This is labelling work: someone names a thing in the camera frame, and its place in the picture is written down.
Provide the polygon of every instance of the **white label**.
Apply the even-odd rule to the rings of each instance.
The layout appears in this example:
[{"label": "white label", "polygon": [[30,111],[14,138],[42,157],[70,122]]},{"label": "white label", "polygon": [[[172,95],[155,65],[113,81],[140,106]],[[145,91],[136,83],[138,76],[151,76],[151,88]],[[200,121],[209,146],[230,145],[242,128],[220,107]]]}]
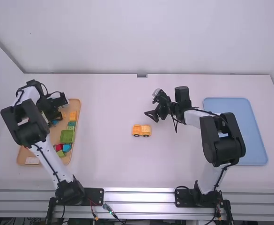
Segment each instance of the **white label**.
[{"label": "white label", "polygon": [[26,157],[25,164],[39,164],[39,159],[37,157]]}]

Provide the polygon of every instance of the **white robotic arm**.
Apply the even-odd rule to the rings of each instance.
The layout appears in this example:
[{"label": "white robotic arm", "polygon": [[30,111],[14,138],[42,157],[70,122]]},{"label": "white robotic arm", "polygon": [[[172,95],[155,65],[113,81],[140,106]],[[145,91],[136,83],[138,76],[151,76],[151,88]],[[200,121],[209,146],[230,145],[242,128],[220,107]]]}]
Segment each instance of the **white robotic arm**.
[{"label": "white robotic arm", "polygon": [[51,95],[43,93],[40,82],[28,81],[17,90],[15,102],[0,113],[15,142],[33,152],[49,173],[57,201],[77,204],[84,198],[85,190],[63,165],[49,137],[52,121],[62,120],[58,107],[69,102],[62,92],[60,97]]},{"label": "white robotic arm", "polygon": [[[20,89],[17,91],[17,98],[11,105],[10,110],[15,109],[18,105],[21,106],[24,101],[29,99],[36,105],[40,97],[40,93],[35,86]],[[20,122],[21,125],[28,122],[27,120],[23,121]],[[46,135],[44,142],[39,141],[33,143],[31,147],[29,147],[29,150],[40,160],[41,164],[52,178],[55,189],[58,189],[58,184],[64,180],[67,183],[74,180],[74,176],[66,169],[57,155],[56,150],[53,148],[49,135]]]},{"label": "white robotic arm", "polygon": [[227,220],[232,221],[230,203],[223,200],[221,191],[217,189],[227,169],[236,165],[246,152],[235,115],[231,112],[215,114],[192,107],[188,87],[175,88],[176,102],[171,102],[162,89],[156,89],[153,96],[153,104],[159,104],[156,109],[145,112],[145,115],[155,122],[158,122],[159,118],[165,120],[171,115],[176,132],[178,123],[194,126],[201,131],[202,148],[207,163],[202,177],[195,182],[194,189],[186,186],[175,189],[176,206],[214,207],[214,219],[217,205],[221,203],[227,212]]}]

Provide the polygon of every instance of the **metal rail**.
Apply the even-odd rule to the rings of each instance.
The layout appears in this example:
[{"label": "metal rail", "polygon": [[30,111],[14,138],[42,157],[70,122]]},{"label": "metal rail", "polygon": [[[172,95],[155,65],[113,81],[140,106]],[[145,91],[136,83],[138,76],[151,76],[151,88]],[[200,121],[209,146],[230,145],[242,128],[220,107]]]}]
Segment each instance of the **metal rail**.
[{"label": "metal rail", "polygon": [[[274,193],[222,192],[231,202],[235,220],[274,221]],[[46,216],[52,190],[0,190],[0,217]],[[104,201],[119,218],[209,220],[213,209],[176,208],[172,188],[105,188]],[[93,218],[89,206],[66,206],[66,218]],[[113,218],[101,207],[94,207],[99,218]],[[63,206],[55,207],[61,217]]]}]

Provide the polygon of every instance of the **black bracket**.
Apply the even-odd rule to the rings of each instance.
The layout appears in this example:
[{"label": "black bracket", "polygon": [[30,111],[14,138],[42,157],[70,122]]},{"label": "black bracket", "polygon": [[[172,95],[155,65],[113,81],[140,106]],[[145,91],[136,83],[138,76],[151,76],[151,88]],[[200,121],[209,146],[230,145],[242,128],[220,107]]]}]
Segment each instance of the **black bracket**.
[{"label": "black bracket", "polygon": [[80,206],[102,206],[104,203],[104,189],[103,188],[84,188],[85,196],[79,204],[67,204],[57,200],[55,205],[80,205]]},{"label": "black bracket", "polygon": [[177,189],[175,192],[175,206],[178,208],[215,208],[215,204],[222,207],[221,191],[210,192],[199,199],[195,189]]}]

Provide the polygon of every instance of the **green toy block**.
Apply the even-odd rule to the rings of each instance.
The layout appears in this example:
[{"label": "green toy block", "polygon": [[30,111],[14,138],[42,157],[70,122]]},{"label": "green toy block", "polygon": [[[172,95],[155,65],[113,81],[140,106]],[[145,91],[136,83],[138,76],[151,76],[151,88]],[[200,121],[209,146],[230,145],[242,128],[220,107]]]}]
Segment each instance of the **green toy block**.
[{"label": "green toy block", "polygon": [[57,151],[57,154],[58,154],[58,156],[59,156],[60,158],[65,157],[65,154],[64,154],[64,152],[63,152],[62,150]]},{"label": "green toy block", "polygon": [[76,121],[69,121],[68,126],[76,126]]},{"label": "green toy block", "polygon": [[74,130],[75,126],[67,126],[67,130]]},{"label": "green toy block", "polygon": [[74,142],[74,130],[62,130],[61,137],[60,137],[61,143],[72,143]]}]

